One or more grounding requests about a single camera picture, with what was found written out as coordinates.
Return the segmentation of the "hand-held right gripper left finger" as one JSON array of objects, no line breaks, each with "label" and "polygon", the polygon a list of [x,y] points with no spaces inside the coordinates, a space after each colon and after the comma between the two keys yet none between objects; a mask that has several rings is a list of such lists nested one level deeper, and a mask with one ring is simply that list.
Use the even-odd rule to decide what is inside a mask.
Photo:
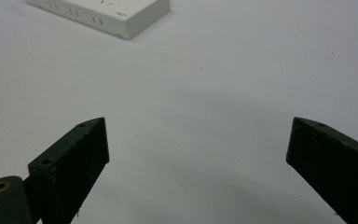
[{"label": "hand-held right gripper left finger", "polygon": [[43,224],[70,224],[109,162],[104,118],[76,125],[28,164]]}]

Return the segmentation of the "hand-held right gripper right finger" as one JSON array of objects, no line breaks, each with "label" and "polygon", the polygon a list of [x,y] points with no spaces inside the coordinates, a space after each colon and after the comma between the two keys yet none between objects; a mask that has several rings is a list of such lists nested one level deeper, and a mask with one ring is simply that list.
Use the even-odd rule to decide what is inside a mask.
[{"label": "hand-held right gripper right finger", "polygon": [[321,122],[295,118],[286,162],[347,224],[358,224],[358,141]]}]

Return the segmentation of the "white power strip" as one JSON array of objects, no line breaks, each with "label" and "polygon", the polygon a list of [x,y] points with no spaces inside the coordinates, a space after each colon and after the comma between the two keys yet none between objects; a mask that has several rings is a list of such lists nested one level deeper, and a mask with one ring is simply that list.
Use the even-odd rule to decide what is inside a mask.
[{"label": "white power strip", "polygon": [[170,0],[26,0],[94,29],[131,40],[171,11]]}]

